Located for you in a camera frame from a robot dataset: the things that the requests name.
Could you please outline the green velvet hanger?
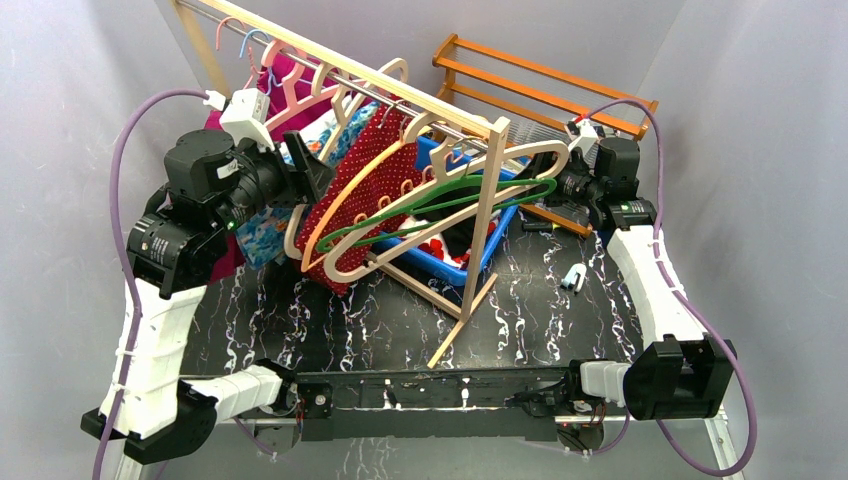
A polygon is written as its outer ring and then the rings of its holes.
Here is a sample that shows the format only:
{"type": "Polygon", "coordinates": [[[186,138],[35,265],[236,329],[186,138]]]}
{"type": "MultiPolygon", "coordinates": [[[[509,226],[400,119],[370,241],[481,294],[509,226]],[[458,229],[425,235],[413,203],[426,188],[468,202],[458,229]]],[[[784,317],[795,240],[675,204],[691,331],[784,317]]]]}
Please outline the green velvet hanger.
{"type": "MultiPolygon", "coordinates": [[[[482,197],[482,183],[483,177],[481,175],[466,175],[459,179],[451,180],[446,184],[434,187],[420,199],[416,199],[408,205],[367,216],[363,220],[355,220],[350,226],[337,229],[319,237],[315,249],[319,253],[328,253],[338,241],[351,233],[359,229],[365,229],[366,232],[369,232],[383,222],[396,216],[406,215],[418,217],[423,216],[425,213],[445,210],[450,207],[471,206],[477,203],[482,197]]],[[[544,198],[550,195],[556,186],[557,182],[554,178],[528,177],[499,180],[496,183],[496,194],[507,192],[509,201],[497,200],[493,209],[501,210],[523,203],[525,198],[529,201],[544,198]]]]}

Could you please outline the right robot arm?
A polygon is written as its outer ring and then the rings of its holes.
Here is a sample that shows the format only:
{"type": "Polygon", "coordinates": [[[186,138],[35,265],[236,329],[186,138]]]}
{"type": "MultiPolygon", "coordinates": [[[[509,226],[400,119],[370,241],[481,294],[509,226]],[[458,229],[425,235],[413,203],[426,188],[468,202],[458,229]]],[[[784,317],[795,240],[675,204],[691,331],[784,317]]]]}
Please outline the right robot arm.
{"type": "Polygon", "coordinates": [[[642,327],[643,352],[631,363],[575,361],[563,387],[565,405],[590,413],[602,400],[636,420],[711,418],[718,413],[735,350],[719,341],[680,301],[684,289],[654,231],[657,208],[638,197],[636,141],[581,138],[569,146],[551,205],[587,213],[606,253],[623,276],[642,327]]]}

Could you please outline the cream wooden hanger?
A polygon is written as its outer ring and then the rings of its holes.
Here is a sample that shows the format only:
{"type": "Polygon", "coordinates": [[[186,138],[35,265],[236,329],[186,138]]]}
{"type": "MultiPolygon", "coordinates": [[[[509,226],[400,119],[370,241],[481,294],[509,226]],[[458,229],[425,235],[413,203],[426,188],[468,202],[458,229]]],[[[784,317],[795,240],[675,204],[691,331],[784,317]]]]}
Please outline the cream wooden hanger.
{"type": "MultiPolygon", "coordinates": [[[[379,69],[380,73],[386,75],[392,74],[396,71],[400,71],[400,81],[407,83],[409,79],[409,66],[405,59],[400,57],[392,59],[379,69]]],[[[330,154],[336,149],[336,144],[338,143],[339,138],[342,136],[344,130],[352,124],[352,118],[356,115],[356,112],[361,109],[361,105],[365,102],[365,99],[366,95],[362,93],[357,93],[355,95],[346,94],[341,98],[343,119],[336,119],[333,124],[333,129],[326,129],[327,135],[322,134],[320,136],[322,142],[321,149],[318,151],[318,157],[322,162],[328,162],[330,154]]],[[[284,236],[284,252],[286,256],[292,260],[301,260],[303,256],[302,252],[296,247],[295,240],[300,221],[309,208],[310,206],[305,204],[296,206],[293,209],[287,225],[284,236]]]]}
{"type": "MultiPolygon", "coordinates": [[[[441,123],[437,120],[430,120],[430,116],[431,114],[429,112],[424,112],[415,117],[408,127],[403,130],[400,139],[403,139],[406,144],[415,142],[421,133],[439,127],[441,123]]],[[[485,143],[480,147],[480,150],[483,152],[483,155],[475,160],[465,163],[461,170],[448,170],[447,167],[449,165],[447,165],[446,173],[441,173],[437,170],[435,182],[427,183],[422,188],[416,188],[411,193],[400,196],[393,202],[386,203],[384,201],[380,201],[379,205],[381,206],[381,209],[377,213],[383,213],[399,206],[408,205],[412,201],[420,199],[434,187],[446,184],[451,180],[456,180],[466,175],[481,175],[483,177],[481,189],[482,197],[477,203],[468,206],[438,222],[419,225],[410,229],[396,230],[394,232],[384,233],[369,239],[365,239],[363,236],[371,230],[366,232],[365,229],[359,229],[351,233],[347,237],[338,241],[330,252],[321,253],[326,255],[323,262],[324,271],[328,278],[339,283],[351,283],[376,269],[387,269],[390,266],[390,262],[402,255],[404,252],[417,248],[418,245],[428,237],[442,232],[443,230],[453,226],[459,221],[469,218],[472,215],[474,215],[477,220],[481,221],[482,224],[477,227],[479,231],[479,239],[472,242],[472,252],[475,254],[475,257],[469,261],[467,272],[469,274],[477,273],[481,262],[480,256],[483,253],[486,241],[487,225],[491,217],[491,212],[494,211],[493,207],[495,206],[495,202],[497,200],[509,201],[507,192],[496,194],[496,183],[499,181],[499,174],[501,172],[501,167],[498,163],[505,159],[529,157],[536,153],[555,153],[558,155],[558,158],[552,166],[548,167],[543,172],[530,177],[555,179],[555,177],[565,168],[569,159],[568,145],[560,140],[546,140],[528,143],[508,149],[503,149],[503,147],[494,143],[485,143]],[[345,252],[397,237],[401,237],[403,241],[384,253],[373,257],[368,264],[360,265],[357,269],[347,272],[340,271],[336,268],[338,258],[344,255],[345,252]]]]}

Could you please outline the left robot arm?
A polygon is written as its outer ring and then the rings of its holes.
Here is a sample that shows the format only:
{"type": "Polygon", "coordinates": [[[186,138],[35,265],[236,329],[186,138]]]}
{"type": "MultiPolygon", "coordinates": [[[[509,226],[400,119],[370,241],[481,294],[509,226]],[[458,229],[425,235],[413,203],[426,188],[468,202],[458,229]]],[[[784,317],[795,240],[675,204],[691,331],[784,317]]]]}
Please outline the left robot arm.
{"type": "Polygon", "coordinates": [[[167,181],[126,244],[128,307],[109,393],[81,420],[84,432],[120,440],[142,465],[197,451],[220,423],[253,409],[294,411],[294,373],[263,360],[234,374],[187,381],[189,327],[236,230],[268,206],[316,204],[335,170],[300,134],[266,147],[221,130],[182,135],[165,154],[167,181]]]}

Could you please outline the black garment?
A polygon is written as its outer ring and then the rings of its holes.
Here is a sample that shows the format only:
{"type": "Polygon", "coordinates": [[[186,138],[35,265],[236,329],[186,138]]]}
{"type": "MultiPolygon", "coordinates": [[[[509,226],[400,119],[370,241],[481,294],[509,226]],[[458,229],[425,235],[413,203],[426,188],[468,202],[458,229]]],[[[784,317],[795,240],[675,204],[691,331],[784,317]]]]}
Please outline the black garment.
{"type": "MultiPolygon", "coordinates": [[[[457,200],[469,196],[476,196],[479,194],[479,192],[479,187],[468,187],[464,189],[459,189],[450,192],[447,196],[446,201],[457,200]]],[[[447,218],[459,212],[460,210],[468,207],[469,205],[472,205],[473,203],[475,203],[475,200],[466,201],[458,203],[456,205],[445,207],[442,210],[441,215],[443,218],[447,218]]],[[[445,240],[448,253],[451,257],[461,257],[462,255],[467,253],[473,240],[475,221],[476,217],[472,215],[471,217],[459,221],[458,223],[445,229],[442,232],[442,236],[445,240]]]]}

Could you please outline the white red poppy garment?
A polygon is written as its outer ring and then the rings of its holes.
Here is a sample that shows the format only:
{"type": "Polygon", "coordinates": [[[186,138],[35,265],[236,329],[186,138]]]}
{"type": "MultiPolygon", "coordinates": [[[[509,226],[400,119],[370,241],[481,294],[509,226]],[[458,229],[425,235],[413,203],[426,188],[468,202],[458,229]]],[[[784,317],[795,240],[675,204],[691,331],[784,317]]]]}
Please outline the white red poppy garment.
{"type": "Polygon", "coordinates": [[[452,268],[466,270],[470,259],[471,246],[467,253],[461,257],[451,257],[448,253],[442,232],[428,237],[418,245],[418,249],[452,268]]]}

